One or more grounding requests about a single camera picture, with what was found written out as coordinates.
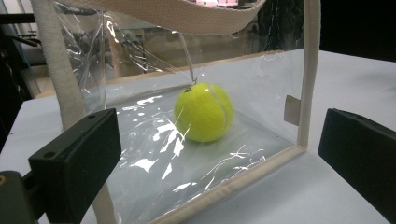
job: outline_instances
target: clear plastic bag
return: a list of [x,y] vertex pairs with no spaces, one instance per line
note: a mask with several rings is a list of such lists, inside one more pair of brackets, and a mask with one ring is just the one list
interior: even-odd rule
[[[122,154],[107,184],[119,223],[153,221],[297,144],[284,117],[287,97],[302,92],[304,4],[277,4],[232,35],[183,35],[53,2],[87,113],[118,111]],[[233,103],[219,140],[194,142],[176,127],[177,97],[195,82]]]

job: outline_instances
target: yellow tennis ball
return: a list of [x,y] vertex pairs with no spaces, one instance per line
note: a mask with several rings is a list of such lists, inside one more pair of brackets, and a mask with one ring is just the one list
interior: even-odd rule
[[177,98],[174,113],[177,129],[197,142],[221,138],[233,122],[233,104],[225,90],[206,83],[184,90]]

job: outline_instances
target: white tabletop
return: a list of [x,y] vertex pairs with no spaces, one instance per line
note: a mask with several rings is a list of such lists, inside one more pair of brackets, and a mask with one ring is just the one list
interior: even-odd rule
[[[396,63],[322,51],[308,152],[187,223],[388,223],[318,156],[318,143],[328,108],[396,130],[395,99]],[[55,97],[25,102],[0,154],[0,170],[25,175],[27,158],[61,131]]]

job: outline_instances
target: transparent plastic sheet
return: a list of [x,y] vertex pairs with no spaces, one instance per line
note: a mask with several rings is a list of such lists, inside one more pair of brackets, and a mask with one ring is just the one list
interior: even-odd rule
[[[268,0],[232,35],[182,36],[54,2],[87,111],[118,111],[122,154],[107,184],[119,223],[148,223],[296,144],[284,110],[288,95],[301,95],[303,2]],[[221,86],[233,103],[219,140],[194,142],[176,127],[177,97],[195,79]]]

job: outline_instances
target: white surface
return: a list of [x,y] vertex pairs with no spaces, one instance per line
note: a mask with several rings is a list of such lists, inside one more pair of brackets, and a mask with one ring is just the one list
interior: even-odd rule
[[[328,108],[396,130],[396,63],[321,52],[314,96],[308,153],[187,223],[388,223],[317,150]],[[23,104],[0,170],[29,171],[27,158],[61,133],[58,111],[54,97]]]

